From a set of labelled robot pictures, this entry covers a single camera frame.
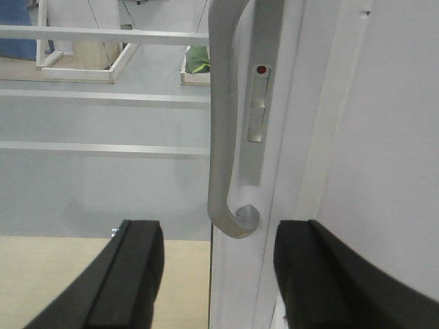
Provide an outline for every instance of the white wall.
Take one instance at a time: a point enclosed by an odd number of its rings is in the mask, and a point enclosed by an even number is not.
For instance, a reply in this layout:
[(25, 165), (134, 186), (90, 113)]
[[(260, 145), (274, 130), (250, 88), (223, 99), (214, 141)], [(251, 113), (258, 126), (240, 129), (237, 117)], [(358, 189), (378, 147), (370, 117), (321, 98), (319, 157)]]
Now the white wall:
[(436, 0), (375, 1), (318, 220), (439, 300)]

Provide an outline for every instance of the white rail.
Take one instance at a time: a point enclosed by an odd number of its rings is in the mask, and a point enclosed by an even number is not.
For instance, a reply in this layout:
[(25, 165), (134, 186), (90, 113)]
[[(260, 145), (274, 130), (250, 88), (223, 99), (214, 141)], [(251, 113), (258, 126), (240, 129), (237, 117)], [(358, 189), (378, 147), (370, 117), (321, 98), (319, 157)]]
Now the white rail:
[(208, 147), (81, 144), (0, 141), (0, 153), (99, 156), (107, 158), (147, 158), (208, 160)]
[(0, 89), (0, 99), (62, 101), (82, 105), (133, 106), (141, 108), (181, 108), (195, 110), (210, 110), (211, 108), (210, 97), (173, 95)]
[(208, 46), (209, 35), (187, 32), (156, 32), (126, 29), (84, 29), (79, 27), (42, 27), (0, 25), (0, 38), (44, 40), (91, 40), (131, 42), (149, 45)]

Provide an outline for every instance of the red dot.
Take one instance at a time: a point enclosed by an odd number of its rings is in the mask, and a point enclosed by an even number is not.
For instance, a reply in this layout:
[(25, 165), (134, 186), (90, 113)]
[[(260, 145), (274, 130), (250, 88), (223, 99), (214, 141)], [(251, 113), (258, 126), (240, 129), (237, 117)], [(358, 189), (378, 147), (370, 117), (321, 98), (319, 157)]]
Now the red dot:
[(265, 66), (258, 66), (256, 69), (256, 72), (259, 74), (264, 74), (265, 72), (267, 72), (267, 68)]

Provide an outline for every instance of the beige floor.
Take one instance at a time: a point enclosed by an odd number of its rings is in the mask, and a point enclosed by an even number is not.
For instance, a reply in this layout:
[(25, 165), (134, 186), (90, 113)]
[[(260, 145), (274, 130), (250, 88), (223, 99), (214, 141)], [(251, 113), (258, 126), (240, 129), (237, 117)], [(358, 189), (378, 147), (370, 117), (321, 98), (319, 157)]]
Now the beige floor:
[[(73, 56), (63, 56), (52, 67), (76, 69), (77, 65)], [(41, 69), (35, 66), (33, 60), (16, 60), (4, 57), (0, 57), (0, 80), (60, 81), (43, 77)]]
[[(0, 329), (19, 329), (94, 259), (108, 239), (0, 236)], [(207, 329), (210, 243), (165, 241), (153, 329)]]

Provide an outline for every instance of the curved handle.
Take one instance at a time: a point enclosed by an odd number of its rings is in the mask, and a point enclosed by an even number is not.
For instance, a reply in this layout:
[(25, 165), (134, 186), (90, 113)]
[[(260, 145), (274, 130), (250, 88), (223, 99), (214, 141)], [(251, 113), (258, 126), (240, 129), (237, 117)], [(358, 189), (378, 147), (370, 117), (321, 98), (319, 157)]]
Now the curved handle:
[(237, 72), (233, 37), (249, 0), (211, 0), (211, 172), (207, 210), (212, 223), (236, 239), (252, 234), (258, 210), (248, 204), (234, 215), (227, 205), (237, 131)]

